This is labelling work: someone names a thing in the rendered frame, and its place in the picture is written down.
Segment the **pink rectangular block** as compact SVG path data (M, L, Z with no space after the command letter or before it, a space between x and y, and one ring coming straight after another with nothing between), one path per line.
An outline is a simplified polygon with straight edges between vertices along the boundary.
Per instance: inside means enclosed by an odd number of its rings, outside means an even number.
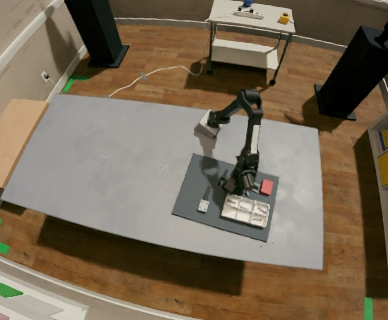
M271 194L272 185L273 185L273 182L267 181L267 180L263 180L260 193L265 194L265 195L270 195Z

